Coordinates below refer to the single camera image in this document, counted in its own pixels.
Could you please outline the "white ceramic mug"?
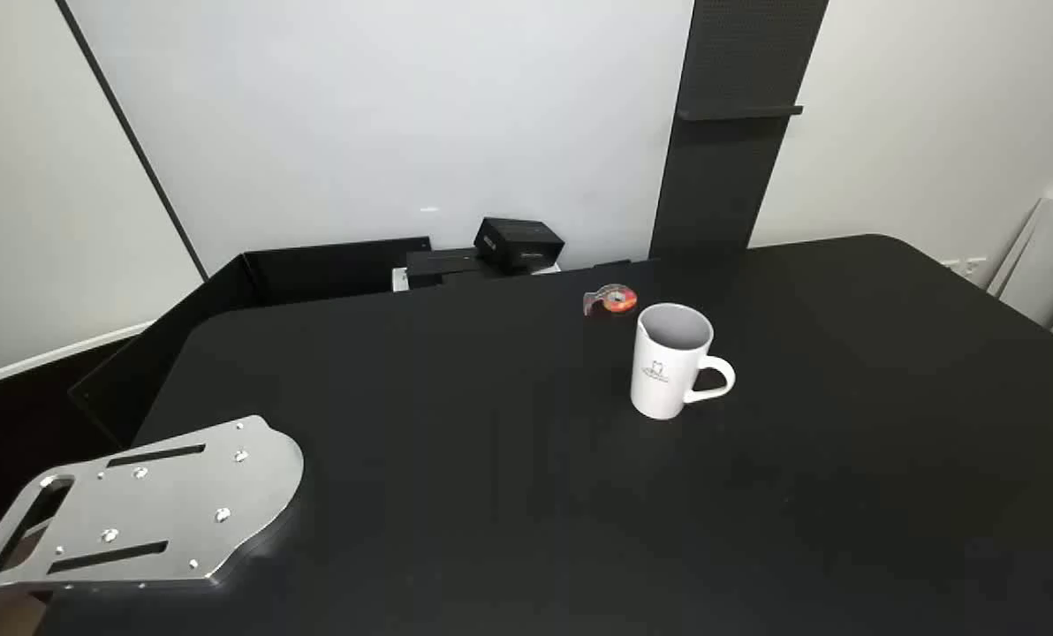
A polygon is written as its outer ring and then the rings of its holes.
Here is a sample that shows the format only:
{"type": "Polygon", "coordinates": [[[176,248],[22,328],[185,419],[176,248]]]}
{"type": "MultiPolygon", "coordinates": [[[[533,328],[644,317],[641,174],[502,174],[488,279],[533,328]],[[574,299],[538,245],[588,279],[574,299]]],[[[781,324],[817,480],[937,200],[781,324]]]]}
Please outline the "white ceramic mug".
{"type": "Polygon", "coordinates": [[[648,303],[635,314],[631,403],[677,419],[693,403],[726,398],[740,372],[710,353],[715,324],[691,303],[648,303]]]}

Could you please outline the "small black box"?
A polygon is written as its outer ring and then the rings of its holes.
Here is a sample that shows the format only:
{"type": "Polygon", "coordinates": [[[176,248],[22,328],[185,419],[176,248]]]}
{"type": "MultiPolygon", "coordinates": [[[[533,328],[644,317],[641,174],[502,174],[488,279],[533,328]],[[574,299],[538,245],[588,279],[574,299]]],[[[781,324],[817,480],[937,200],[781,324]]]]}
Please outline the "small black box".
{"type": "Polygon", "coordinates": [[[538,220],[485,215],[475,248],[495,267],[533,272],[554,266],[565,240],[538,220]]]}

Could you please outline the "small orange round object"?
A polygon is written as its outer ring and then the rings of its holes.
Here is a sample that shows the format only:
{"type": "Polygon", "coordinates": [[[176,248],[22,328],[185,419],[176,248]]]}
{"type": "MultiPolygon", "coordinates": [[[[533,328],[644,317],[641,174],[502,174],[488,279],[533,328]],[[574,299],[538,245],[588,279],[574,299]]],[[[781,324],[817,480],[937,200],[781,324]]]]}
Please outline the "small orange round object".
{"type": "Polygon", "coordinates": [[[641,303],[641,297],[625,281],[606,281],[582,297],[582,310],[606,308],[608,314],[625,314],[635,303],[641,303]]]}

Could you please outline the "white whiteboard panel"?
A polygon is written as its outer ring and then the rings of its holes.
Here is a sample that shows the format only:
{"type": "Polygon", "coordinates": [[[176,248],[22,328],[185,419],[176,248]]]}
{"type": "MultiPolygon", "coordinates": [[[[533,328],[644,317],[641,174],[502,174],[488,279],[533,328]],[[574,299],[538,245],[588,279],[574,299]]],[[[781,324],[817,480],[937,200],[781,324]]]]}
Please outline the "white whiteboard panel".
{"type": "Polygon", "coordinates": [[[69,0],[202,266],[542,220],[652,248],[693,0],[69,0]]]}

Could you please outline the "black vertical pillar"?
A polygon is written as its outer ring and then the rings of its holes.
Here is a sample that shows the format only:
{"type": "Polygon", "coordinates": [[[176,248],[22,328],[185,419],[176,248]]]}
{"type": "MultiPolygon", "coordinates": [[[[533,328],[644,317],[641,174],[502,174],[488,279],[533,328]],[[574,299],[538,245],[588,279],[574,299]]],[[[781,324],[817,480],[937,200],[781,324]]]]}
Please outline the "black vertical pillar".
{"type": "Polygon", "coordinates": [[[652,254],[740,254],[831,0],[695,0],[652,254]]]}

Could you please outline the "silver metal mounting plate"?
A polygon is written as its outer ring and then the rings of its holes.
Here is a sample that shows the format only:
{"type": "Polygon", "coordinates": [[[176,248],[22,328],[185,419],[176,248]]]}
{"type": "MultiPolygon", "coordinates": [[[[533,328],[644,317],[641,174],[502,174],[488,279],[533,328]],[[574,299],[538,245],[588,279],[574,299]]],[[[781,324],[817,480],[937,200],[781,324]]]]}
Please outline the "silver metal mounting plate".
{"type": "Polygon", "coordinates": [[[0,516],[0,591],[208,584],[301,480],[306,449],[260,414],[49,465],[0,516]]]}

